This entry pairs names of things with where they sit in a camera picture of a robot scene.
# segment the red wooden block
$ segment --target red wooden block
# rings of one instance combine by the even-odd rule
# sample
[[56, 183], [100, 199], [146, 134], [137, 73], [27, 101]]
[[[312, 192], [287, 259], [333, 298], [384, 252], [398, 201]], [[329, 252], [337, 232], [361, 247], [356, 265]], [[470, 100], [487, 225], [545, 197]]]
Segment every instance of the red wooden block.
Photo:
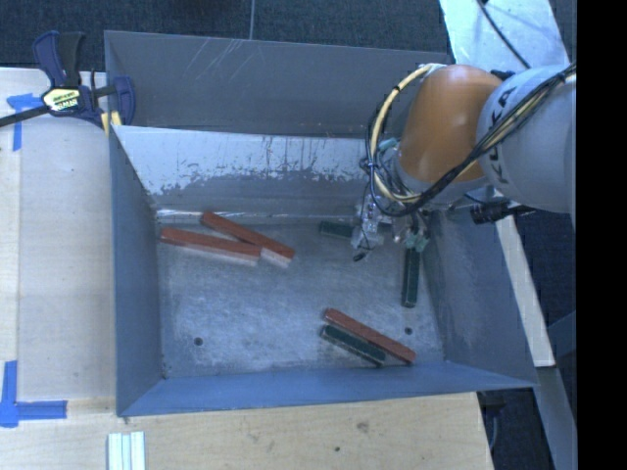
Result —
[[214, 214], [213, 212], [205, 212], [200, 222], [220, 233], [232, 235], [239, 240], [261, 247], [262, 258], [278, 261], [282, 265], [289, 263], [295, 255], [291, 247], [270, 239], [266, 237], [266, 235], [250, 230], [226, 217]]
[[378, 331], [375, 331], [371, 327], [356, 321], [346, 313], [342, 313], [335, 308], [328, 308], [324, 313], [324, 319], [327, 322], [335, 324], [355, 336], [368, 341], [372, 345], [379, 347], [381, 350], [384, 350], [404, 362], [411, 363], [415, 360], [415, 352], [413, 350], [407, 348], [398, 341], [382, 335]]
[[213, 235], [204, 235], [177, 228], [163, 228], [161, 230], [162, 242], [182, 246], [199, 251], [228, 256], [234, 259], [243, 259], [256, 262], [262, 253], [262, 248], [245, 242], [221, 239]]

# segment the wire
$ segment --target wire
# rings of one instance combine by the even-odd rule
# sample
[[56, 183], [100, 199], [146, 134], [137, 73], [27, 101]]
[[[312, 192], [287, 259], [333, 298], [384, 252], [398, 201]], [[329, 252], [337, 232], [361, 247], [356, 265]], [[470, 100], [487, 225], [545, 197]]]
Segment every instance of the wire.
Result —
[[[361, 167], [368, 174], [370, 193], [374, 204], [386, 215], [402, 217], [418, 211], [429, 201], [441, 193], [455, 179], [466, 172], [479, 158], [488, 153], [497, 144], [506, 140], [516, 129], [521, 128], [531, 116], [533, 116], [547, 100], [553, 90], [561, 85], [573, 81], [576, 78], [577, 65], [572, 63], [566, 69], [549, 77], [540, 85], [535, 87], [530, 93], [522, 98], [504, 117], [500, 118], [488, 131], [488, 133], [475, 145], [468, 156], [458, 165], [446, 172], [431, 187], [418, 194], [401, 194], [393, 191], [401, 188], [392, 183], [389, 169], [384, 167], [386, 175], [379, 172], [382, 167], [379, 161], [378, 139], [381, 128], [384, 126], [388, 116], [390, 106], [399, 93], [406, 88], [413, 80], [425, 77], [442, 65], [423, 65], [416, 71], [410, 73], [399, 82], [392, 92], [387, 96], [381, 108], [373, 115], [374, 124], [368, 124], [368, 132], [365, 136], [366, 157], [361, 162]], [[393, 202], [392, 208], [383, 206], [377, 199], [375, 186], [381, 195]]]
[[256, 0], [251, 0], [251, 25], [248, 31], [248, 39], [253, 39], [253, 30], [255, 29], [255, 3]]
[[509, 40], [507, 40], [507, 37], [505, 35], [503, 35], [503, 32], [499, 29], [497, 24], [494, 22], [494, 20], [492, 19], [492, 16], [490, 16], [490, 14], [488, 13], [488, 11], [487, 11], [485, 5], [483, 4], [483, 2], [481, 0], [476, 0], [476, 1], [477, 1], [477, 4], [479, 5], [479, 8], [483, 12], [484, 16], [490, 22], [490, 25], [492, 26], [494, 31], [497, 33], [497, 35], [501, 38], [501, 40], [507, 46], [507, 49], [509, 49], [511, 51], [511, 53], [516, 57], [516, 59], [518, 61], [520, 61], [520, 63], [524, 67], [526, 67], [527, 69], [530, 69], [531, 66], [529, 65], [529, 63], [527, 63], [525, 61], [525, 59], [520, 55], [520, 53], [515, 49], [515, 47], [513, 45], [511, 45], [511, 42]]
[[499, 418], [495, 416], [492, 418], [492, 437], [490, 438], [490, 452], [494, 451], [494, 446], [497, 444], [498, 436], [499, 436]]

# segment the bin floor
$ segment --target bin floor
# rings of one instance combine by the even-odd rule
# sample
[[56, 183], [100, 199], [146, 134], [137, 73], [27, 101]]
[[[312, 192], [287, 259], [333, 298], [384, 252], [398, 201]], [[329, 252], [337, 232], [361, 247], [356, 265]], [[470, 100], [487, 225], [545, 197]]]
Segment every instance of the bin floor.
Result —
[[[319, 220], [271, 222], [251, 228], [296, 250], [286, 268], [263, 258], [248, 266], [159, 244], [168, 376], [373, 367], [320, 338], [328, 307], [415, 350], [417, 363], [444, 359], [422, 274], [416, 307], [401, 306], [402, 246], [388, 236], [385, 245], [355, 262], [350, 239], [321, 235]], [[168, 226], [209, 233], [197, 225]]]

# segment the black carpet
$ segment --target black carpet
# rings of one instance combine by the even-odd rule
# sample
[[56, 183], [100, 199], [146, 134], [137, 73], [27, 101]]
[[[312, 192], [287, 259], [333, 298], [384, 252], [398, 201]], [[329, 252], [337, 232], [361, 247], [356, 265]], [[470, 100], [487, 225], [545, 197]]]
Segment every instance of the black carpet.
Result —
[[[438, 0], [0, 0], [0, 66], [32, 67], [41, 33], [83, 31], [79, 66], [103, 71], [105, 29], [449, 52]], [[567, 53], [577, 58], [577, 0], [550, 0]], [[569, 217], [517, 219], [548, 325], [575, 308], [574, 232]], [[576, 353], [560, 363], [576, 415]], [[497, 470], [552, 469], [531, 391], [505, 392]]]

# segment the scuff marks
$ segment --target scuff marks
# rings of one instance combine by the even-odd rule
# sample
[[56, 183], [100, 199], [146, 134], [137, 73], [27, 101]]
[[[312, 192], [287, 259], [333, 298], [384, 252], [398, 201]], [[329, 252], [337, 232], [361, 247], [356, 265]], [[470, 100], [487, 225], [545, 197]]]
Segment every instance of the scuff marks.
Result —
[[363, 180], [363, 142], [348, 138], [233, 134], [125, 126], [119, 138], [150, 193], [219, 180]]

